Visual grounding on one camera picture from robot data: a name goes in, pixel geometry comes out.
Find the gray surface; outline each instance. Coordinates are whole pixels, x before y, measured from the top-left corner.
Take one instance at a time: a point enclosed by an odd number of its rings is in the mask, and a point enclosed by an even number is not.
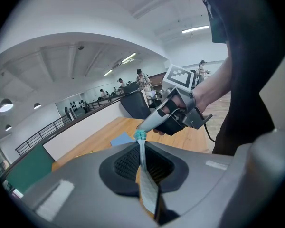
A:
[[[168,209],[183,216],[167,224],[169,227],[217,227],[219,219],[241,176],[248,146],[241,147],[236,156],[220,156],[190,152],[167,145],[153,145],[183,159],[189,175],[174,192],[163,195]],[[49,174],[31,189],[22,200],[36,208],[59,180],[68,180],[75,188],[53,223],[61,227],[157,227],[137,198],[116,195],[99,176],[99,166],[108,156],[133,143],[75,158]],[[205,165],[206,161],[230,165],[221,170]]]
[[[285,132],[264,134],[250,148],[245,175],[224,212],[220,227],[241,227],[253,219],[284,178]]]
[[[36,200],[60,179],[75,188],[53,223],[68,227],[156,227],[140,205],[138,198],[120,196],[109,190],[99,176],[99,166],[108,156],[131,145],[119,145],[108,150],[75,158],[29,189],[22,200],[34,207]]]
[[[222,178],[198,205],[192,207],[181,218],[175,219],[164,227],[218,227],[222,214],[242,176],[249,147],[250,144],[246,144],[237,149],[231,165]]]
[[[200,202],[225,173],[225,170],[206,165],[206,161],[229,165],[233,159],[226,155],[190,152],[155,142],[152,144],[181,158],[189,167],[188,177],[181,187],[163,194],[167,208],[180,215]]]

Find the ceiling light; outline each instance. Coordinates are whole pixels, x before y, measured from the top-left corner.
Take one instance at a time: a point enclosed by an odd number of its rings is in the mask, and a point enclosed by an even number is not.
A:
[[[113,70],[109,70],[104,76],[107,76],[109,73],[111,73]]]
[[[134,57],[136,55],[136,53],[134,52],[132,55],[128,56],[126,59],[122,60],[122,63],[124,63],[125,61],[129,60],[130,58]]]
[[[130,58],[129,60],[126,60],[124,63],[122,63],[122,64],[126,64],[126,63],[131,63],[132,61],[134,61],[134,59],[133,58]]]
[[[11,129],[11,125],[7,124],[7,125],[5,126],[5,131],[8,131],[9,129]]]
[[[38,109],[39,107],[41,107],[40,103],[35,103],[34,104],[34,109]]]
[[[185,33],[191,32],[191,31],[196,31],[196,30],[200,30],[200,29],[208,29],[208,28],[209,28],[209,25],[196,27],[196,28],[190,28],[187,30],[183,30],[182,33],[185,34]]]
[[[13,106],[14,106],[14,104],[11,102],[10,99],[4,99],[0,103],[0,112],[7,112]]]

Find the black cable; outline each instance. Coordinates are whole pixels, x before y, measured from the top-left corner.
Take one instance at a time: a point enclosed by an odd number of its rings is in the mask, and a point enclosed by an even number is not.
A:
[[[210,134],[208,132],[206,124],[204,124],[204,127],[205,127],[206,133],[207,133],[208,137],[210,138],[210,140],[215,143],[215,141],[210,137]]]

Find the mesh grille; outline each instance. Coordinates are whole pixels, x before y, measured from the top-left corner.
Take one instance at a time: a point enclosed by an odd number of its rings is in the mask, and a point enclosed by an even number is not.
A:
[[[127,154],[115,161],[114,171],[126,179],[135,181],[139,163],[139,145],[137,145]]]
[[[147,145],[145,145],[145,151],[148,172],[154,182],[159,185],[163,179],[173,172],[174,164]],[[135,181],[139,165],[139,145],[137,145],[127,154],[117,159],[114,163],[114,171],[126,179]]]
[[[145,146],[145,151],[148,172],[154,182],[159,185],[163,179],[173,172],[174,164],[148,146]]]

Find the white tag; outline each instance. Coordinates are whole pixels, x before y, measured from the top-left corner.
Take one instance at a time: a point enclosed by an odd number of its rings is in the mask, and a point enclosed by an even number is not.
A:
[[[137,140],[139,143],[139,152],[140,152],[140,162],[141,162],[141,170],[140,170],[140,193],[142,197],[142,203],[152,214],[155,213],[156,209],[156,201],[158,194],[158,186],[152,179],[151,175],[147,170],[146,163],[146,153],[144,143],[145,140]]]
[[[228,165],[217,163],[217,162],[212,162],[212,161],[206,161],[206,165],[214,167],[214,168],[218,168],[224,171],[227,170],[228,168]]]

